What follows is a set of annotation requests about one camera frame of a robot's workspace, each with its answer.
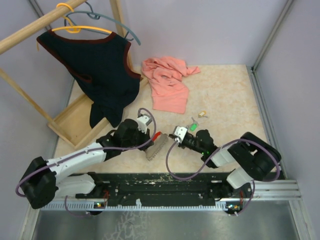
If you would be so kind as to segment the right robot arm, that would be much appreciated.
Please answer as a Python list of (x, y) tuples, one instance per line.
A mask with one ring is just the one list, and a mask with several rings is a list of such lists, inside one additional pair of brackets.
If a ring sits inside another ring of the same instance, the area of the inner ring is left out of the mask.
[(215, 198), (235, 198), (243, 185), (253, 181), (266, 182), (272, 169), (276, 169), (275, 179), (280, 175), (280, 152), (251, 132), (221, 147), (214, 144), (207, 129), (192, 135), (187, 128), (177, 126), (169, 137), (175, 141), (170, 149), (178, 146), (199, 153), (203, 165), (209, 168), (217, 169), (238, 163), (239, 167), (231, 171), (217, 188), (212, 189)]

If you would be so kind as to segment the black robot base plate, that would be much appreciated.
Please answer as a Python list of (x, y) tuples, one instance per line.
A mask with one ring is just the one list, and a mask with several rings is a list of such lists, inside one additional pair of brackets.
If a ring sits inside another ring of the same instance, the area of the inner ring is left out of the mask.
[(77, 193), (77, 199), (103, 199), (109, 207), (215, 206), (222, 199), (245, 199), (252, 195), (250, 184), (234, 189), (226, 173), (200, 173), (181, 181), (169, 173), (95, 173), (89, 172), (95, 187), (90, 193)]

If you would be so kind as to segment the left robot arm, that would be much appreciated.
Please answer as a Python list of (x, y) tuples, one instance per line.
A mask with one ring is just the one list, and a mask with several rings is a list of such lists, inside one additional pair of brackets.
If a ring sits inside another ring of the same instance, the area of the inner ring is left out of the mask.
[(146, 152), (154, 146), (153, 135), (148, 128), (152, 122), (149, 115), (140, 115), (136, 120), (125, 119), (117, 129), (78, 151), (48, 160), (41, 156), (33, 159), (16, 187), (16, 193), (23, 192), (22, 196), (35, 210), (61, 196), (101, 197), (104, 192), (101, 183), (89, 173), (75, 176), (75, 172), (129, 150)]

